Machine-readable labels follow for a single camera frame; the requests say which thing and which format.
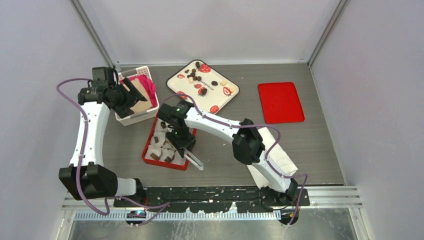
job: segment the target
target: red plastic tray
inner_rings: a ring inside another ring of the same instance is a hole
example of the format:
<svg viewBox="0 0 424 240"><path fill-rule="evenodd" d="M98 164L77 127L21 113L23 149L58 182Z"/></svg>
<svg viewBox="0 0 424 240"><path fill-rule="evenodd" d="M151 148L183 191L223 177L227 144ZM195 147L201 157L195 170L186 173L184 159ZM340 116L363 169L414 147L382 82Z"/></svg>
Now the red plastic tray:
<svg viewBox="0 0 424 240"><path fill-rule="evenodd" d="M146 164L151 164L151 165L156 165L156 166L160 166L160 167L165 167L165 168L169 168L169 169L176 169L176 170L181 170L181 171L187 170L187 167L189 166L189 161L187 159L185 160L184 165L178 165L178 164L173 164L171 162L164 162L164 161L151 160L151 159L145 158L147 148L149 147L149 144L150 144L150 139L153 137L153 133L155 132L155 126L156 126L157 121L158 121L158 115L156 115L156 117L154 118L153 126L151 127L150 134L148 135L148 139L147 139L147 142L144 146L143 153L141 154L141 158L143 159L143 161ZM196 135L196 131L197 131L197 129L193 129L193 132L192 132L193 136Z"/></svg>
<svg viewBox="0 0 424 240"><path fill-rule="evenodd" d="M305 120L301 101L293 82L261 83L257 89L265 123L298 123Z"/></svg>

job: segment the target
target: strawberry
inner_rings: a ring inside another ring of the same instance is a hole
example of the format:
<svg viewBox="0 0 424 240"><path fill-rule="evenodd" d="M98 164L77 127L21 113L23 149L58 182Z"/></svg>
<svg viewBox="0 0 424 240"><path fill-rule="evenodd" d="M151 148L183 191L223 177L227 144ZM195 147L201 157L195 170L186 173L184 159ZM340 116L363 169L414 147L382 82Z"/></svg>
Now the strawberry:
<svg viewBox="0 0 424 240"><path fill-rule="evenodd" d="M210 67L210 66L206 65L205 63L203 63L203 64L200 66L199 72L201 72L201 73L209 73L211 70L212 70L212 69L211 69L211 67Z"/></svg>
<svg viewBox="0 0 424 240"><path fill-rule="evenodd" d="M204 86L202 86L201 88L199 88L199 90L197 91L197 93L199 94L199 96L204 97L205 95L202 94L202 90L205 89Z"/></svg>
<svg viewBox="0 0 424 240"><path fill-rule="evenodd" d="M230 89L228 88L228 87L224 87L223 89L222 89L222 91L223 91L223 93L227 96L227 97L229 97L229 96L231 96L231 91L230 91Z"/></svg>
<svg viewBox="0 0 424 240"><path fill-rule="evenodd" d="M219 110L220 110L220 108L219 108L217 105L215 105L215 106L212 106L212 107L210 108L209 112L210 112L211 114L216 114Z"/></svg>
<svg viewBox="0 0 424 240"><path fill-rule="evenodd" d="M185 94L182 91L177 91L176 94ZM186 100L188 97L187 96L180 96L182 99Z"/></svg>

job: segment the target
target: strawberry tray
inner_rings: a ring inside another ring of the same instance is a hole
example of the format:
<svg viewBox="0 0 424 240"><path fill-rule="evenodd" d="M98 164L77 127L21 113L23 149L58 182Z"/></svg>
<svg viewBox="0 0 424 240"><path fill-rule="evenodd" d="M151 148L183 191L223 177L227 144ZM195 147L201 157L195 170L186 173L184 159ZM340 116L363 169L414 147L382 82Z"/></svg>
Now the strawberry tray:
<svg viewBox="0 0 424 240"><path fill-rule="evenodd" d="M177 94L191 96L200 109L216 114L240 91L232 81L201 60L193 60L171 76L166 85Z"/></svg>

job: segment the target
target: reflective floor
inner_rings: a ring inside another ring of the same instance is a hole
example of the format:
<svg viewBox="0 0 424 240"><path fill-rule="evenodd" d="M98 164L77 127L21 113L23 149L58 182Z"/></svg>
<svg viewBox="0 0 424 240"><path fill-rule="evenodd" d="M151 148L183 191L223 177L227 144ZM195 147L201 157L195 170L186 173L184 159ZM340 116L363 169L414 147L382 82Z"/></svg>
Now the reflective floor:
<svg viewBox="0 0 424 240"><path fill-rule="evenodd" d="M356 240L347 208L302 209L288 228L278 220L153 221L130 228L124 221L74 221L70 240Z"/></svg>

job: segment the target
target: red container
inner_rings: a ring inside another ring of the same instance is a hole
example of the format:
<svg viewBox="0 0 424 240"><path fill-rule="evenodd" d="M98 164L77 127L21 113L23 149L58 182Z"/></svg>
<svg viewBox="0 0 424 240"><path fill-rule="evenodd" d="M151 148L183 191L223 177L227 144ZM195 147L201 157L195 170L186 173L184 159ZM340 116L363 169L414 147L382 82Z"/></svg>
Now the red container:
<svg viewBox="0 0 424 240"><path fill-rule="evenodd" d="M153 133L155 132L155 126L156 126L156 122L158 121L158 116L156 115L154 122L153 122L153 126L151 127L150 130L150 134L148 135L148 139L147 142L144 146L144 150L143 153L141 154L141 158L143 159L143 161L146 164L151 164L151 165L156 165L156 166L160 166L160 167L165 167L165 168L169 168L169 169L176 169L176 170L181 170L181 171L185 171L187 170L187 167L189 166L189 160L185 160L184 165L178 165L178 164L173 164L171 162L164 162L164 161L159 161L159 160L151 160L151 159L146 159L146 152L147 152L147 148L149 147L150 144L150 139L153 137ZM193 136L196 135L196 131L197 129L193 129Z"/></svg>

